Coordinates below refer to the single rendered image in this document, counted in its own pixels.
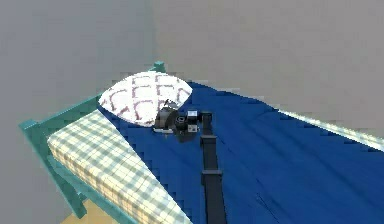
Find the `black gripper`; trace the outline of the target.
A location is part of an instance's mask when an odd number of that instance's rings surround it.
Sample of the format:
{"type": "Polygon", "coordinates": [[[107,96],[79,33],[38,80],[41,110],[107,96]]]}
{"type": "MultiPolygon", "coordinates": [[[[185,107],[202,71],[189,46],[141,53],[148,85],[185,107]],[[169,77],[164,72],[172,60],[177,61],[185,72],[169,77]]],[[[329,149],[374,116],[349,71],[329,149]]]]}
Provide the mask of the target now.
{"type": "Polygon", "coordinates": [[[193,139],[193,135],[188,132],[188,123],[185,116],[177,116],[174,121],[173,133],[180,143],[185,143],[193,139]]]}

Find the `dark grey alarm clock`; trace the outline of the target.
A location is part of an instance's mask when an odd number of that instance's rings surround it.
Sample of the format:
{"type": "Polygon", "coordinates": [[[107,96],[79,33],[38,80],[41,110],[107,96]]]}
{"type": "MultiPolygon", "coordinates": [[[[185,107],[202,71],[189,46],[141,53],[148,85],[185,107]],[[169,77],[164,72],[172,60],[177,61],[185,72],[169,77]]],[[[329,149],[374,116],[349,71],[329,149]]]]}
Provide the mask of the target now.
{"type": "Polygon", "coordinates": [[[172,134],[174,121],[177,117],[177,104],[171,100],[166,100],[164,106],[157,113],[153,131],[163,134],[172,134]]]}

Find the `white pillow with purple pattern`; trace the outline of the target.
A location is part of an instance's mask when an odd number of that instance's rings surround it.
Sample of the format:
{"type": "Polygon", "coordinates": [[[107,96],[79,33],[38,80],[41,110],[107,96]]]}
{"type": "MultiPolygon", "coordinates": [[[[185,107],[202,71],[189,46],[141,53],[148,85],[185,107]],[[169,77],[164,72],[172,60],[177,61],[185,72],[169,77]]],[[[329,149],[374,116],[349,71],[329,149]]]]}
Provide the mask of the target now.
{"type": "Polygon", "coordinates": [[[166,102],[175,103],[179,109],[192,91],[186,81],[176,76],[156,71],[140,72],[105,90],[99,105],[124,121],[150,127],[166,102]]]}

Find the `teal bed with checked mattress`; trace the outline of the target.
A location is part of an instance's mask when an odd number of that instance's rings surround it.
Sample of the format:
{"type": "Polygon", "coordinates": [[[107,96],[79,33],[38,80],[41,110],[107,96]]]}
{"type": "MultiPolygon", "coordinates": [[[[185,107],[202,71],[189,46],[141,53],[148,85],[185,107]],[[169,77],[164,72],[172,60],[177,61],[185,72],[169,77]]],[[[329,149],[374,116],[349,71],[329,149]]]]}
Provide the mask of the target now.
{"type": "MultiPolygon", "coordinates": [[[[167,73],[162,63],[147,71],[167,73]]],[[[102,93],[49,119],[28,120],[21,126],[73,213],[83,217],[85,202],[92,201],[118,224],[194,224],[97,109],[102,93]]],[[[384,153],[384,140],[277,111],[384,153]]]]}

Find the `blue bed blanket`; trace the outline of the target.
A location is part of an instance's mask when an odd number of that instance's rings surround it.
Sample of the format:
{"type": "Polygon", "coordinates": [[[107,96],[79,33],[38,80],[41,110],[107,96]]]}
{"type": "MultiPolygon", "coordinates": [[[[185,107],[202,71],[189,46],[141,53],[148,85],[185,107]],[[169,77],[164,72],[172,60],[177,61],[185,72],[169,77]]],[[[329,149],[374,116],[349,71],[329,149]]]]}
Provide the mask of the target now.
{"type": "MultiPolygon", "coordinates": [[[[210,111],[228,224],[384,224],[384,153],[279,113],[256,99],[189,82],[180,108],[210,111]]],[[[199,136],[180,143],[97,109],[194,224],[205,224],[199,136]]]]}

